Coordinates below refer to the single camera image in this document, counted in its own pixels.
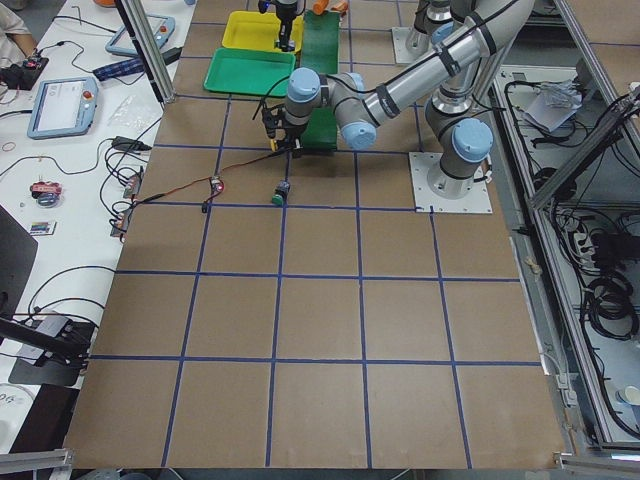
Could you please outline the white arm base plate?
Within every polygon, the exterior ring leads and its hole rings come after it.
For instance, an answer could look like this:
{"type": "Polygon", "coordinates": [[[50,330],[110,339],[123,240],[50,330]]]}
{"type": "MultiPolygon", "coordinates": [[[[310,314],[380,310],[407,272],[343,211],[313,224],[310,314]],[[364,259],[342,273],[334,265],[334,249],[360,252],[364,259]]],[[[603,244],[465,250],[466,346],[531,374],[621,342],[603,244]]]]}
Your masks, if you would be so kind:
{"type": "Polygon", "coordinates": [[[410,152],[410,173],[415,210],[422,213],[493,213],[483,167],[465,180],[448,177],[441,169],[439,152],[410,152]]]}

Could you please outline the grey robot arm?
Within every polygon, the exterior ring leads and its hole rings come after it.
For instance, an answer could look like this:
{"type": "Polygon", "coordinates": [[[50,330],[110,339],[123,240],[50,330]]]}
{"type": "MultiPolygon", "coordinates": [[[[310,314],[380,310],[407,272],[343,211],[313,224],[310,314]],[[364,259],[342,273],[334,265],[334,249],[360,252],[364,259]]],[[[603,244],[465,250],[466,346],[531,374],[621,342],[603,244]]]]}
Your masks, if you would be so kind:
{"type": "MultiPolygon", "coordinates": [[[[259,1],[258,11],[265,14],[270,6],[275,8],[276,17],[279,20],[278,37],[276,47],[287,51],[288,42],[291,40],[293,21],[306,10],[305,1],[259,1]]],[[[402,50],[414,56],[426,52],[431,43],[437,42],[435,32],[446,26],[452,27],[450,1],[419,1],[414,14],[413,26],[409,29],[401,29],[404,41],[402,50]]]]}
{"type": "Polygon", "coordinates": [[[276,152],[301,146],[314,110],[332,111],[341,136],[363,151],[377,129],[432,92],[431,106],[443,117],[463,119],[470,108],[479,66],[515,39],[532,12],[532,1],[451,1],[452,31],[413,63],[375,88],[366,90],[353,72],[319,73],[300,67],[287,78],[284,102],[261,106],[259,114],[276,152]]]}

